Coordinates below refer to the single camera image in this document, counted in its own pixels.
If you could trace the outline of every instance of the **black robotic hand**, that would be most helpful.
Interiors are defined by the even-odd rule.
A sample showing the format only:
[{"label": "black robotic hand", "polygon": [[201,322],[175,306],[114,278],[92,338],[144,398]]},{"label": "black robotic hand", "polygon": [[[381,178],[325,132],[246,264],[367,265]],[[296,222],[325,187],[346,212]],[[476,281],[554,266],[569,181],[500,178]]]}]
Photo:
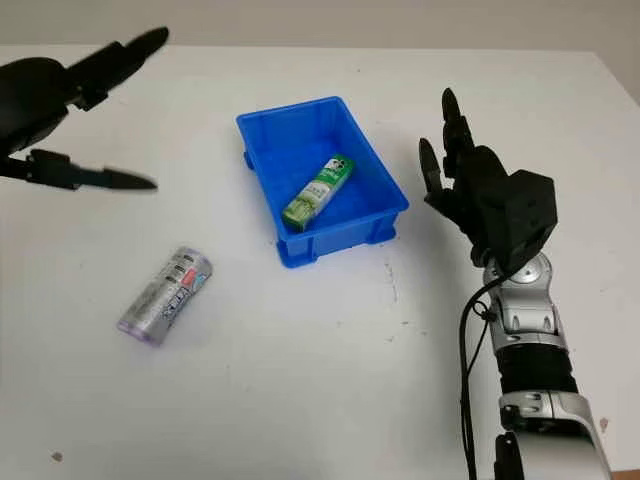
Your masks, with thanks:
[{"label": "black robotic hand", "polygon": [[90,110],[135,73],[169,36],[166,27],[122,45],[113,42],[70,66],[51,58],[24,58],[0,67],[0,175],[75,190],[80,185],[155,189],[145,178],[105,169],[85,170],[69,157],[33,150],[26,161],[7,157],[47,137],[67,115],[67,106]]},{"label": "black robotic hand", "polygon": [[475,266],[493,257],[503,272],[515,272],[542,249],[558,222],[553,180],[526,170],[507,175],[490,148],[474,145],[449,88],[442,94],[442,112],[444,174],[454,181],[452,188],[442,188],[433,148],[421,138],[425,201],[469,237]]}]

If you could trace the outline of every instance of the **white wall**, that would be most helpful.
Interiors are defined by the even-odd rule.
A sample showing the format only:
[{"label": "white wall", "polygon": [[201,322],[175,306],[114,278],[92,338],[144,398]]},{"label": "white wall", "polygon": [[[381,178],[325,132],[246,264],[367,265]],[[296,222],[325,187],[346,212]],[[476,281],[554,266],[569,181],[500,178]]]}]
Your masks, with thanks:
[{"label": "white wall", "polygon": [[104,43],[166,24],[176,44],[592,50],[640,100],[640,0],[1,0],[0,44]]}]

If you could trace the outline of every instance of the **robotic hand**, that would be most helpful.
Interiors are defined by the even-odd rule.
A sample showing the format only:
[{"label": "robotic hand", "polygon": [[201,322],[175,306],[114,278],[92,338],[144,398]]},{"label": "robotic hand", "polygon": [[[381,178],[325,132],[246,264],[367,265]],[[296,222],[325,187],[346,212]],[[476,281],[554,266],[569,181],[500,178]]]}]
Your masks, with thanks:
[{"label": "robotic hand", "polygon": [[558,311],[549,296],[551,263],[541,253],[557,223],[553,180],[525,170],[507,175],[496,154],[475,146],[455,95],[442,95],[444,173],[429,142],[420,139],[425,201],[456,223],[473,245],[471,259],[484,268],[484,287],[460,320],[461,424],[469,478],[476,480],[466,323],[489,293],[482,317],[490,325],[501,374],[496,439],[496,480],[610,479],[611,472],[587,400],[578,394]]},{"label": "robotic hand", "polygon": [[162,27],[125,46],[113,42],[69,68],[51,58],[24,58],[0,67],[0,175],[69,190],[83,184],[155,189],[146,178],[106,168],[86,170],[56,152],[32,150],[26,161],[8,155],[47,137],[67,115],[67,105],[87,111],[105,100],[168,36]]}]

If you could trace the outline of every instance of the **blue tray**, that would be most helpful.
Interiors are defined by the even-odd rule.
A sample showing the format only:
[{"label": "blue tray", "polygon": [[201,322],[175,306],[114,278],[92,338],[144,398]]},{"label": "blue tray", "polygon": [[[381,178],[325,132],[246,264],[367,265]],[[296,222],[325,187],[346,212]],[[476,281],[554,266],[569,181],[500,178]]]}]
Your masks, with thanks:
[{"label": "blue tray", "polygon": [[[393,178],[339,97],[247,113],[236,119],[278,232],[287,267],[320,255],[393,238],[398,213],[409,207]],[[280,215],[333,154],[353,159],[355,170],[307,230],[298,233]]]}]

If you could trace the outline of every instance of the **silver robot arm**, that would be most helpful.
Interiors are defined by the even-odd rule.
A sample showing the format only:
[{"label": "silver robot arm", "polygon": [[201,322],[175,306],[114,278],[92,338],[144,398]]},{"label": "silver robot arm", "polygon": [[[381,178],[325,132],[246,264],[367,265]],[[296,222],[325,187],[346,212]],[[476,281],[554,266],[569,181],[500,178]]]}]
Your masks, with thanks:
[{"label": "silver robot arm", "polygon": [[462,310],[459,329],[462,444],[469,479],[477,480],[469,395],[466,325],[485,293],[500,371],[496,480],[611,479],[587,400],[578,393],[558,311],[549,296],[551,264],[541,251],[558,222],[553,179],[508,174],[498,156],[476,145],[450,89],[442,94],[446,156],[441,170],[428,140],[419,143],[425,201],[453,221],[484,268],[484,287]]},{"label": "silver robot arm", "polygon": [[[500,275],[495,262],[484,283]],[[501,374],[496,480],[611,479],[586,398],[571,375],[560,316],[549,296],[552,269],[539,253],[492,289],[490,324]]]}]

